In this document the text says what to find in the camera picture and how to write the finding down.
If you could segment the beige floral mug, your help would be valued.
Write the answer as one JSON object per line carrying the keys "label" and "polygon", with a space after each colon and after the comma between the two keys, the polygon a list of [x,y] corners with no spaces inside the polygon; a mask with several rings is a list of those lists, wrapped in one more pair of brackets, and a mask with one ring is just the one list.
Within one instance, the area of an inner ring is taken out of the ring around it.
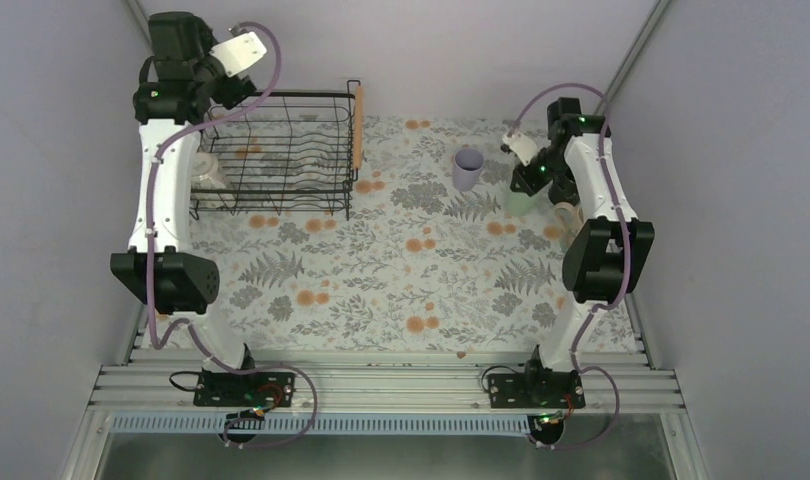
{"label": "beige floral mug", "polygon": [[566,253],[585,223],[581,205],[560,202],[554,206],[554,215],[559,223],[559,245]]}

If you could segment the mint green tumbler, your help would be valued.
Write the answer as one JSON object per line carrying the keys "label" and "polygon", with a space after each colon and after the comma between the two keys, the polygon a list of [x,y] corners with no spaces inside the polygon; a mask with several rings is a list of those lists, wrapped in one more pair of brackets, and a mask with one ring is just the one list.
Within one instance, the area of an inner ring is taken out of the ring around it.
{"label": "mint green tumbler", "polygon": [[525,192],[509,190],[504,204],[504,211],[513,217],[523,217],[533,212],[540,204],[540,195],[528,195]]}

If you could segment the aluminium mounting rail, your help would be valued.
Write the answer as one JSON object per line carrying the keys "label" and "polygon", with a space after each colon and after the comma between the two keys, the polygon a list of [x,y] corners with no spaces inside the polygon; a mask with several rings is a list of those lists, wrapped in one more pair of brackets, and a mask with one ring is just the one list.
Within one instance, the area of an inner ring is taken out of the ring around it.
{"label": "aluminium mounting rail", "polygon": [[[374,352],[258,350],[264,365],[286,364],[304,371],[292,402],[295,413],[312,409],[314,386],[323,413],[480,414],[490,410],[481,389],[483,370],[517,366],[526,352]],[[586,353],[583,360],[603,367],[616,381],[624,413],[682,412],[677,377],[653,369],[640,353]],[[202,357],[192,349],[136,349],[123,365],[100,369],[88,401],[91,410],[185,411],[193,397],[168,382],[171,373],[197,371]]]}

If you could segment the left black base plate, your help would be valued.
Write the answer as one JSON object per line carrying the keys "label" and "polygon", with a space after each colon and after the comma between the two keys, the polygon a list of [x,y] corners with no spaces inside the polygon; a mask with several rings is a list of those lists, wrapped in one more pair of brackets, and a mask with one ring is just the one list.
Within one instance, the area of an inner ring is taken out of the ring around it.
{"label": "left black base plate", "polygon": [[291,372],[258,372],[250,375],[202,371],[193,404],[197,407],[289,407],[296,375]]}

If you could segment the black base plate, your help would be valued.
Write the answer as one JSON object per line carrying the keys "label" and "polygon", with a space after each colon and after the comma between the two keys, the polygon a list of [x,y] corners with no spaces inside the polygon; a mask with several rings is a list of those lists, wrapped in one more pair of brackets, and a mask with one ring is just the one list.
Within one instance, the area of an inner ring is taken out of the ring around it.
{"label": "black base plate", "polygon": [[490,373],[486,377],[494,409],[583,409],[585,390],[576,371],[551,371],[537,379],[524,373]]}
{"label": "black base plate", "polygon": [[296,375],[291,372],[258,372],[250,375],[202,371],[193,404],[197,407],[289,407]]}

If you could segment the lilac plastic cup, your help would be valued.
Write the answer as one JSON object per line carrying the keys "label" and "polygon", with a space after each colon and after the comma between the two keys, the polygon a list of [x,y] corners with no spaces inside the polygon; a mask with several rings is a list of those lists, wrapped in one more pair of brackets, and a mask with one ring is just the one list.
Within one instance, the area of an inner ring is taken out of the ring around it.
{"label": "lilac plastic cup", "polygon": [[460,192],[472,190],[479,181],[484,163],[483,154],[476,149],[463,148],[457,151],[453,158],[453,187]]}

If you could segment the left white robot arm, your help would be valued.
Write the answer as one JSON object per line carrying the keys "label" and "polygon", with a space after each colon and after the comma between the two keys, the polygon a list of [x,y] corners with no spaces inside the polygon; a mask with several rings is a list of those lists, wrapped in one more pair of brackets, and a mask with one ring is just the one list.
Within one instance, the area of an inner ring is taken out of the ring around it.
{"label": "left white robot arm", "polygon": [[149,17],[152,54],[133,95],[142,159],[137,214],[127,247],[110,257],[112,274],[145,306],[148,339],[163,349],[184,328],[203,368],[225,372],[220,392],[236,405],[259,391],[247,344],[219,317],[216,263],[190,252],[194,166],[212,103],[232,108],[255,91],[240,72],[260,60],[257,36],[220,43],[200,17],[169,11]]}

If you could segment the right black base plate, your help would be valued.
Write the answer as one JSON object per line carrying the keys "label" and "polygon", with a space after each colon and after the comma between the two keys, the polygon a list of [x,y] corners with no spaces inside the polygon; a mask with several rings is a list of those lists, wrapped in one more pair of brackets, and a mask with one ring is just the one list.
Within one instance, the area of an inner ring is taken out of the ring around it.
{"label": "right black base plate", "polygon": [[551,371],[537,379],[524,373],[490,373],[486,377],[494,409],[583,409],[585,390],[576,371]]}

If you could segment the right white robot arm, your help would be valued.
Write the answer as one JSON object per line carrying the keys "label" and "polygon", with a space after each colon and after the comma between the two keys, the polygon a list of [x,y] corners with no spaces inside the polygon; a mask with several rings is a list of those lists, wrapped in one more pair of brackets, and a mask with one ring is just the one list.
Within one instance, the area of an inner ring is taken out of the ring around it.
{"label": "right white robot arm", "polygon": [[517,132],[502,139],[503,150],[519,161],[511,192],[534,197],[545,190],[553,205],[568,203],[582,215],[561,270],[572,297],[557,333],[536,347],[524,368],[522,391],[536,407],[579,389],[581,341],[634,290],[655,238],[652,223],[638,217],[621,185],[607,118],[583,113],[576,98],[560,97],[547,108],[547,127],[545,147]]}

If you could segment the black cylindrical cup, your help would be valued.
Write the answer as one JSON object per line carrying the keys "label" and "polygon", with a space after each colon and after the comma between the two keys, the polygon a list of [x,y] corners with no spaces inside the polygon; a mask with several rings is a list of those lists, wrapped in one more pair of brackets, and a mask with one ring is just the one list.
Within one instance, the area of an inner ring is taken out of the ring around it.
{"label": "black cylindrical cup", "polygon": [[547,195],[553,205],[567,203],[575,207],[580,203],[577,184],[572,175],[556,176],[549,186]]}

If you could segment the floral patterned table mat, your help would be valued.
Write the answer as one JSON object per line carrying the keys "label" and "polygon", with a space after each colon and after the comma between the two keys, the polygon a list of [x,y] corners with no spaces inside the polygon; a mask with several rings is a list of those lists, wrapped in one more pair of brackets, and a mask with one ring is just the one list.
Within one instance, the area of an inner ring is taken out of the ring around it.
{"label": "floral patterned table mat", "polygon": [[[547,202],[504,211],[515,160],[499,120],[369,117],[350,214],[203,212],[194,251],[217,262],[218,308],[253,349],[530,351],[569,294]],[[453,187],[457,151],[480,151]]]}

